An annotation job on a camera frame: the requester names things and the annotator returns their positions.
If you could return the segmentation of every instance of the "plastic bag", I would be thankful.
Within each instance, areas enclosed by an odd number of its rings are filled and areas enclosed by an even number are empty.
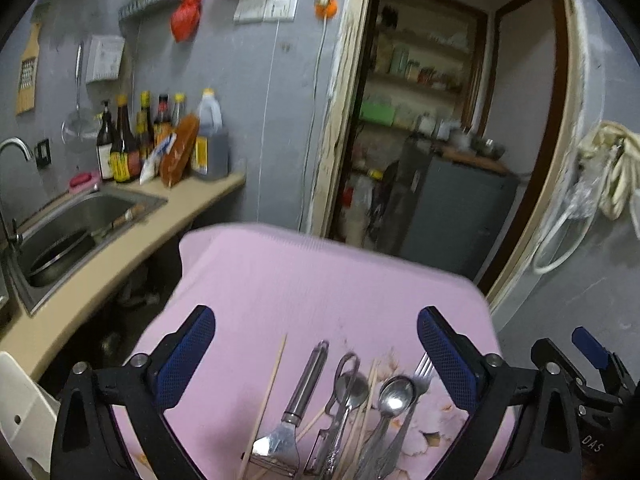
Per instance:
[[[580,179],[564,199],[570,219],[589,218],[595,213],[600,202],[598,191],[604,177],[602,173],[608,160],[609,151],[606,149],[598,150],[592,158],[584,160]]]
[[[151,182],[156,177],[156,174],[158,174],[158,167],[160,166],[162,156],[167,154],[169,150],[171,150],[174,142],[175,134],[171,134],[170,136],[163,139],[147,157],[145,163],[142,166],[142,171],[140,172],[140,186],[146,184],[147,182]]]
[[[199,118],[189,114],[175,129],[174,143],[160,163],[160,178],[165,186],[172,187],[180,182],[182,172],[191,158],[199,127]]]
[[[182,0],[180,7],[171,15],[171,33],[175,41],[188,40],[198,28],[201,1]]]

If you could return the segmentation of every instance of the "doorway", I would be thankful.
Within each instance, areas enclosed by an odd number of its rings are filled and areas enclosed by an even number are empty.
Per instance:
[[[510,52],[540,8],[548,20]],[[563,17],[562,0],[370,0],[353,109],[320,161],[311,231],[462,274],[488,293],[525,235],[556,150],[568,77]],[[541,60],[543,74],[527,73]],[[520,80],[509,80],[510,63]],[[517,111],[527,97],[529,109]],[[504,158],[455,147],[449,135],[460,130],[477,146],[483,137],[503,145]],[[432,162],[449,171],[438,190]],[[371,208],[361,206],[369,197]],[[428,254],[415,254],[420,245]]]

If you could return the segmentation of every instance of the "blue gripper pad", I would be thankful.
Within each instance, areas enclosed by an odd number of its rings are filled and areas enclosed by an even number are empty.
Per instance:
[[[609,365],[609,351],[583,326],[571,334],[571,342],[596,370],[606,370]]]
[[[159,411],[178,404],[215,333],[213,311],[199,305],[177,332],[162,338],[151,354],[147,376]]]
[[[458,335],[434,306],[418,314],[418,338],[454,404],[470,414],[482,391],[482,356],[464,336]]]

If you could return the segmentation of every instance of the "soy sauce bottle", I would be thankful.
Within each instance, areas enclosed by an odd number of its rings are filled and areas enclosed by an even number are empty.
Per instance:
[[[140,145],[131,133],[127,96],[118,96],[116,137],[110,154],[111,169],[116,182],[125,184],[140,176]]]
[[[113,146],[113,137],[115,136],[115,126],[111,120],[111,112],[109,111],[109,102],[102,101],[104,110],[102,111],[102,124],[98,132],[98,138],[95,142],[95,151],[98,156],[98,168],[100,169],[100,178],[103,181],[113,180],[113,171],[111,171],[110,158],[111,147]]]

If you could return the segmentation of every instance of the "power outlet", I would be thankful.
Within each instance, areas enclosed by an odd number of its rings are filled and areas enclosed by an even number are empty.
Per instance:
[[[39,143],[36,144],[36,149],[34,151],[36,166],[39,170],[41,170],[42,168],[46,168],[49,164],[51,164],[51,150],[49,149],[49,139],[42,139]]]

